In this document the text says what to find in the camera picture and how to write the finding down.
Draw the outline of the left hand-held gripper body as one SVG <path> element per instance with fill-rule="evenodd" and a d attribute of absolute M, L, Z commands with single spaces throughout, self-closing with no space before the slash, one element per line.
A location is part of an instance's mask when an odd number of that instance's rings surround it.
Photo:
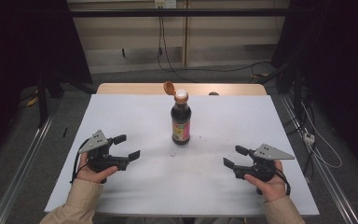
<path fill-rule="evenodd" d="M 103 131 L 98 130 L 80 146 L 78 153 L 88 154 L 89 168 L 94 172 L 101 172 L 112 166 L 116 166 L 119 171 L 125 171 L 130 161 L 128 157 L 112 156 L 112 145 L 113 138 L 106 138 Z"/>

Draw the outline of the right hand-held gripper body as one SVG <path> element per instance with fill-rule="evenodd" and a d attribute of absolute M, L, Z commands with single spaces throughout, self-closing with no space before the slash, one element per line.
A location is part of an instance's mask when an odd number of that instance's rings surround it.
<path fill-rule="evenodd" d="M 295 157 L 276 147 L 262 144 L 256 150 L 248 149 L 252 166 L 234 165 L 232 169 L 237 178 L 244 179 L 245 175 L 252 175 L 261 181 L 269 182 L 276 175 L 276 160 L 293 160 Z"/>

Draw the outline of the dark soy sauce bottle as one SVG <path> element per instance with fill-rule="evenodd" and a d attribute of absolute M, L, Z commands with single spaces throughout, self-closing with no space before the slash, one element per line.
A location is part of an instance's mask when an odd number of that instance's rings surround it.
<path fill-rule="evenodd" d="M 174 105 L 171 109 L 172 140 L 176 145 L 183 146 L 190 140 L 192 111 L 187 104 L 188 93 L 186 90 L 177 90 L 170 81 L 166 81 L 163 88 L 174 99 Z"/>

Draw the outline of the person's left hand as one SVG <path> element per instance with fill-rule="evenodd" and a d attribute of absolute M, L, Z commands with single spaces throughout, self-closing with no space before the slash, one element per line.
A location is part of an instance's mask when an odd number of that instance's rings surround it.
<path fill-rule="evenodd" d="M 94 172 L 88 166 L 88 154 L 82 153 L 77 169 L 77 179 L 86 180 L 89 182 L 101 184 L 104 179 L 113 175 L 118 171 L 116 166 L 109 167 L 101 172 Z"/>

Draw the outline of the person's right hand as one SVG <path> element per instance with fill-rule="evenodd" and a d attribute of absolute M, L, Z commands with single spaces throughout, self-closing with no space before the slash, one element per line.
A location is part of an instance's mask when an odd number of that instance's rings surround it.
<path fill-rule="evenodd" d="M 266 203 L 274 202 L 286 196 L 285 182 L 279 177 L 279 175 L 282 175 L 282 163 L 280 161 L 274 163 L 278 172 L 269 182 L 261 181 L 252 175 L 244 176 L 247 182 L 261 190 Z"/>

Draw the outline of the white table sheet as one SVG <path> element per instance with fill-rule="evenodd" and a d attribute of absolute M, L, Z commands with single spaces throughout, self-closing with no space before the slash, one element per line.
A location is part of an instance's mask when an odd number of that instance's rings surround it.
<path fill-rule="evenodd" d="M 62 205 L 70 189 L 76 153 L 96 131 L 125 134 L 114 156 L 141 153 L 127 169 L 109 177 L 98 202 L 100 213 L 138 217 L 255 217 L 264 213 L 262 196 L 238 179 L 223 160 L 249 166 L 252 159 L 237 146 L 263 144 L 291 153 L 271 98 L 264 96 L 190 96 L 190 140 L 172 140 L 168 95 L 95 94 L 46 209 Z"/>

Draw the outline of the wooden table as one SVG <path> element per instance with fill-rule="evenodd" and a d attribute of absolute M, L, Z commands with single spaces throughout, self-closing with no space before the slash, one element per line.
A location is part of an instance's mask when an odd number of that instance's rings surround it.
<path fill-rule="evenodd" d="M 174 83 L 177 90 L 186 90 L 190 95 L 266 95 L 260 84 L 216 84 L 216 83 Z M 165 95 L 162 83 L 103 83 L 98 94 L 158 94 Z"/>

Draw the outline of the white power strip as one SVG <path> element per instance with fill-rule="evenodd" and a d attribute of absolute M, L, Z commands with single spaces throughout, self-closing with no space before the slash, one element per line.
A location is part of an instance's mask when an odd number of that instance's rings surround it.
<path fill-rule="evenodd" d="M 303 140 L 304 142 L 309 145 L 310 147 L 312 147 L 315 143 L 315 136 L 311 133 L 304 133 L 303 134 Z"/>

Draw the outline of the beige panelled counter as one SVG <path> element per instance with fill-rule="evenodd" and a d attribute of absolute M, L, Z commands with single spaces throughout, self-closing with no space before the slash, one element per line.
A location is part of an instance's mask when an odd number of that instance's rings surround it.
<path fill-rule="evenodd" d="M 271 60 L 283 17 L 75 18 L 92 74 Z"/>

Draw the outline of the black horizontal bar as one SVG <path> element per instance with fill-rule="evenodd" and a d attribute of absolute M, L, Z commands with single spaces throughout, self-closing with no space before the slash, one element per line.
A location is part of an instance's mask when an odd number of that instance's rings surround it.
<path fill-rule="evenodd" d="M 293 10 L 288 8 L 246 8 L 246 9 L 77 9 L 71 15 L 76 18 L 101 17 L 275 17 L 288 16 Z"/>

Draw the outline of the black curtain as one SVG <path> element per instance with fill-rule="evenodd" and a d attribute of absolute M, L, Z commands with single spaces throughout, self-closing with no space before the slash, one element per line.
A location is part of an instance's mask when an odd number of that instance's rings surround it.
<path fill-rule="evenodd" d="M 315 13 L 285 18 L 271 63 L 282 66 L 318 23 L 298 69 L 358 160 L 358 0 L 289 0 L 289 7 Z"/>
<path fill-rule="evenodd" d="M 0 0 L 0 141 L 23 89 L 62 82 L 91 82 L 67 0 Z"/>

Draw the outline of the aluminium floor rail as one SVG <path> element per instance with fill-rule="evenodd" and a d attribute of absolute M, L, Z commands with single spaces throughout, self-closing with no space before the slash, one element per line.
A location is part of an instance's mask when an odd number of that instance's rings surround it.
<path fill-rule="evenodd" d="M 34 159 L 41 148 L 43 141 L 49 131 L 54 115 L 48 116 L 43 125 L 37 129 L 31 145 L 28 147 L 24 159 L 21 161 L 20 167 L 17 169 L 9 186 L 7 187 L 3 197 L 0 200 L 0 224 L 6 224 L 8 215 L 16 202 L 24 181 L 31 170 Z"/>
<path fill-rule="evenodd" d="M 355 212 L 345 195 L 344 191 L 334 178 L 331 172 L 331 166 L 327 164 L 323 156 L 320 154 L 320 151 L 314 144 L 309 144 L 306 142 L 303 134 L 307 131 L 306 128 L 300 128 L 300 122 L 297 120 L 295 115 L 294 103 L 291 101 L 290 95 L 281 96 L 284 107 L 289 114 L 290 118 L 293 120 L 297 132 L 302 139 L 302 142 L 305 144 L 305 148 L 310 154 L 310 157 L 313 161 L 314 168 L 319 172 L 324 184 L 326 185 L 328 192 L 330 193 L 339 213 L 343 217 L 346 224 L 358 224 L 358 217 L 355 215 Z"/>

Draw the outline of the white wall socket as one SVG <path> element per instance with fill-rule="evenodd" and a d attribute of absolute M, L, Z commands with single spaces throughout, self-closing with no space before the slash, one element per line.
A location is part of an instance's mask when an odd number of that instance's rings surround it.
<path fill-rule="evenodd" d="M 155 0 L 155 8 L 177 8 L 176 0 Z"/>

